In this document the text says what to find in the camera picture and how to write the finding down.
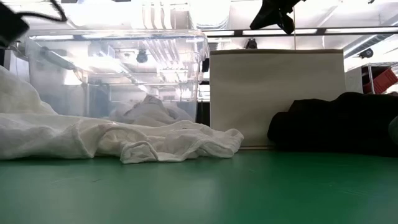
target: clear plastic bin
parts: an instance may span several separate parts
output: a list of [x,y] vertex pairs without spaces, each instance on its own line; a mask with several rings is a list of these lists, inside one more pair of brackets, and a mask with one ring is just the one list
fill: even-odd
[[148,126],[195,121],[209,56],[196,30],[32,31],[25,53],[30,83],[57,113]]

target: white towel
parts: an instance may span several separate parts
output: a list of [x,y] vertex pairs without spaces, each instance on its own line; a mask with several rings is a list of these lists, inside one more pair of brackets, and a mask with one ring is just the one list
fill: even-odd
[[30,84],[0,67],[0,159],[118,156],[125,164],[180,162],[198,156],[232,157],[242,140],[235,129],[220,132],[190,121],[151,128],[58,115]]
[[147,95],[134,106],[123,103],[114,109],[109,119],[126,124],[138,124],[150,127],[160,127],[174,124],[178,121],[193,121],[187,112],[173,105],[164,105],[152,95]]

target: black cloth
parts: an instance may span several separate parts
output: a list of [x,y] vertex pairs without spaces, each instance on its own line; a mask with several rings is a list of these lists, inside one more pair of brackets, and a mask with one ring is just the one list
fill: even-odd
[[4,49],[0,49],[0,66],[4,66],[4,56],[6,51]]
[[286,151],[350,152],[398,157],[389,124],[398,97],[344,93],[333,101],[297,100],[277,113],[268,138]]

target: green floor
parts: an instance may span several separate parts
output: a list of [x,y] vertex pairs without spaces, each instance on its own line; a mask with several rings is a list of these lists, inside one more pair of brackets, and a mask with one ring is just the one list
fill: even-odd
[[0,223],[398,223],[398,159],[242,151],[233,159],[0,162]]

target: beige box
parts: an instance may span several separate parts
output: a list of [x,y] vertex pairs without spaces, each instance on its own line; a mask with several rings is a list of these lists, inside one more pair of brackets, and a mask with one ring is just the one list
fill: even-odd
[[346,91],[342,50],[220,50],[210,57],[210,119],[236,128],[243,148],[272,146],[272,117],[294,100],[334,100]]

